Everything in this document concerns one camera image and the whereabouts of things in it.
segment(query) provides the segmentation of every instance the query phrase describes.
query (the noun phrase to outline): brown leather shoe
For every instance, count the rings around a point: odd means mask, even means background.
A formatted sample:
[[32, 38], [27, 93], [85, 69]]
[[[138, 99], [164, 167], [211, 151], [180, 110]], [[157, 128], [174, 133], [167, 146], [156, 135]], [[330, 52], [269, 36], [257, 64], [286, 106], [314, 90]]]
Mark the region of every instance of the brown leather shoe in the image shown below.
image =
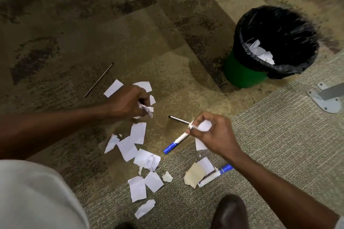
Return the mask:
[[211, 229], [248, 229], [247, 210], [237, 195], [223, 197], [217, 206]]
[[131, 223], [120, 223], [114, 229], [135, 229]]

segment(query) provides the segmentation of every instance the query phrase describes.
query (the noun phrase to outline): forearm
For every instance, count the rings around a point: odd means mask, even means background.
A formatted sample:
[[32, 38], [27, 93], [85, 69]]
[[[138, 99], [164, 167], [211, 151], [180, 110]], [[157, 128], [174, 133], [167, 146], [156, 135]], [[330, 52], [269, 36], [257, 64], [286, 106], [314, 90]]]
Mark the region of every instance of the forearm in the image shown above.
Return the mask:
[[333, 229], [338, 215], [313, 197], [242, 153], [231, 162], [257, 190], [286, 228]]
[[25, 159], [106, 117], [100, 106], [55, 113], [9, 114], [0, 118], [0, 159]]

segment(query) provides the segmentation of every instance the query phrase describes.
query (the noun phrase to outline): green trash can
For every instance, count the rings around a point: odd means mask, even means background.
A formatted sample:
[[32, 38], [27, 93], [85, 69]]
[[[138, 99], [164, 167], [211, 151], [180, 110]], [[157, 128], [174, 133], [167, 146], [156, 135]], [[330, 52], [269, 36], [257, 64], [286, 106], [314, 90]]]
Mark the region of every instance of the green trash can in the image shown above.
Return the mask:
[[233, 85], [239, 88], [250, 88], [268, 78], [267, 73], [251, 70], [240, 64], [230, 52], [224, 65], [224, 74]]
[[[275, 64], [258, 58], [248, 43], [260, 41]], [[233, 49], [224, 64], [226, 78], [239, 88], [255, 86], [265, 79], [301, 74], [315, 61], [319, 50], [311, 23], [290, 10], [260, 6], [245, 13], [234, 32]]]

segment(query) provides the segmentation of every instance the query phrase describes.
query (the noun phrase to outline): gray metal leg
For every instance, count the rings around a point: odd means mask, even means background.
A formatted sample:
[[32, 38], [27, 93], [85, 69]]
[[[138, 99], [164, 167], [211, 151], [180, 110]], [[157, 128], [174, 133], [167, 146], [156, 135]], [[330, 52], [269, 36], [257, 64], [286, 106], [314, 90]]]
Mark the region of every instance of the gray metal leg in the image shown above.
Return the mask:
[[338, 113], [342, 109], [342, 104], [339, 97], [344, 95], [344, 83], [332, 86], [330, 88], [323, 82], [317, 84], [322, 90], [317, 92], [314, 89], [310, 89], [307, 94], [313, 101], [324, 111], [328, 113]]

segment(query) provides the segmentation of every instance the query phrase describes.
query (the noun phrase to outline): hand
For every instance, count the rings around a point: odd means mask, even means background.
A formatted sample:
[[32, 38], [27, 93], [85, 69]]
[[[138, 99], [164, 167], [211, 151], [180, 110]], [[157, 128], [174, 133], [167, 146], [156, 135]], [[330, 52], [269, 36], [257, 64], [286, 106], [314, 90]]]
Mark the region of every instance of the hand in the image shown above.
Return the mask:
[[150, 106], [149, 95], [136, 85], [123, 85], [103, 104], [109, 117], [133, 118], [145, 116], [147, 112], [139, 108], [138, 102]]
[[236, 141], [230, 119], [204, 111], [195, 118], [193, 125], [198, 127], [204, 120], [209, 120], [212, 123], [209, 131], [203, 132], [193, 128], [188, 129], [186, 133], [200, 139], [209, 150], [220, 155], [231, 164], [242, 151]]

